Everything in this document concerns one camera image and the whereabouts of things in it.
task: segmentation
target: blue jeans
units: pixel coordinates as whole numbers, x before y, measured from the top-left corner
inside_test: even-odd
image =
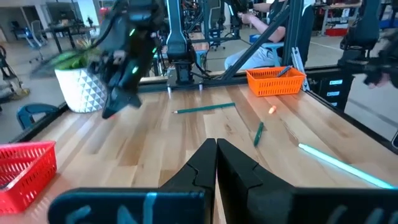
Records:
[[[235,62],[245,53],[244,49],[236,54],[233,54],[225,59],[225,70],[234,65]],[[241,70],[266,67],[275,65],[275,60],[272,52],[264,47],[259,47],[256,52],[242,65]]]

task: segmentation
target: white plant pot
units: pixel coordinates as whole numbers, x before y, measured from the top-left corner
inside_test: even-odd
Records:
[[[106,88],[96,75],[87,69],[55,70],[63,97],[70,110],[89,113],[102,109],[106,101]]]

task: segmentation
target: orange pencil eraser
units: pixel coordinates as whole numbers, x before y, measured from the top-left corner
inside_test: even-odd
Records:
[[[272,106],[272,107],[269,109],[268,113],[269,113],[269,114],[272,114],[273,112],[275,112],[275,110],[276,110],[276,106]]]

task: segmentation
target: orange basket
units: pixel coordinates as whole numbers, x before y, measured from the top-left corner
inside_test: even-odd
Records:
[[[284,68],[255,68],[246,70],[250,89],[256,96],[298,93],[303,84],[305,74],[292,67],[278,78],[278,74]]]
[[[0,146],[0,215],[23,212],[54,177],[55,142]]]

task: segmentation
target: potted plant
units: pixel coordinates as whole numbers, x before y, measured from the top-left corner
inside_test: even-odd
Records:
[[[77,42],[88,48],[91,41],[83,39]],[[60,62],[76,54],[68,52],[57,57]],[[55,74],[60,84],[63,97],[69,108],[76,113],[89,113],[102,109],[106,101],[106,88],[96,74],[87,72],[90,57],[98,55],[99,50],[88,50],[71,60],[62,62],[55,67]]]

